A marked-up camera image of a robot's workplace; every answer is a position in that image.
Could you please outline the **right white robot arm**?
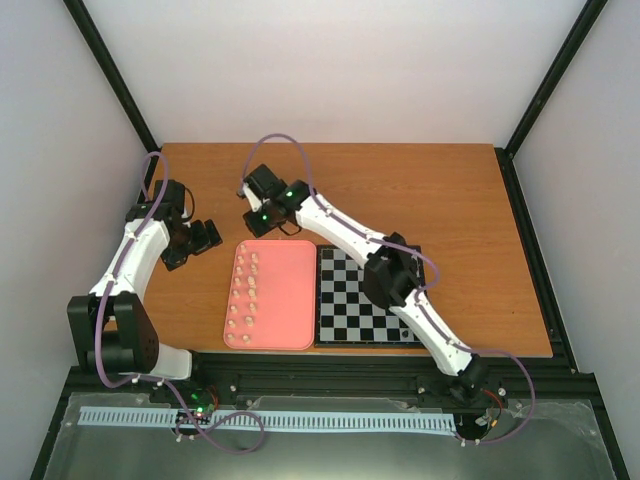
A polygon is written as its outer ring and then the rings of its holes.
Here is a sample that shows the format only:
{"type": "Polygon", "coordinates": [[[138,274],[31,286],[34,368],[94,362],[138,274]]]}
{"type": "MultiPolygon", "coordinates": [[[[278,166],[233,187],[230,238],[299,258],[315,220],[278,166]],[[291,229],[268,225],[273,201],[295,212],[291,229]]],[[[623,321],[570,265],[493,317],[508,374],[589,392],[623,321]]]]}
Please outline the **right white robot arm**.
{"type": "Polygon", "coordinates": [[[290,222],[346,253],[363,270],[361,288],[368,300],[402,320],[429,351],[447,377],[448,395],[469,406],[482,394],[488,367],[431,304],[417,273],[420,254],[404,237],[365,227],[311,185],[301,180],[288,184],[264,164],[243,172],[238,196],[250,205],[243,219],[255,237],[290,222]]]}

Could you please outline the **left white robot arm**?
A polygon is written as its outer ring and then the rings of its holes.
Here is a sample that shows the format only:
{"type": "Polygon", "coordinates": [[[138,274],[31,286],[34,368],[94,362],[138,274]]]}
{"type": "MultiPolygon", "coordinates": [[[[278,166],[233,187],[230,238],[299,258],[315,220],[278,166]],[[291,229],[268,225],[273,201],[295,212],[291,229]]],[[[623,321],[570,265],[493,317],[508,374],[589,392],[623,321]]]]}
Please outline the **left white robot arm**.
{"type": "Polygon", "coordinates": [[[190,403],[206,395],[208,378],[192,368],[190,351],[160,342],[143,300],[158,261],[173,271],[222,243],[212,220],[195,220],[187,211],[185,201],[192,197],[180,182],[157,181],[153,198],[127,213],[105,274],[67,306],[82,371],[173,380],[174,392],[190,403]]]}

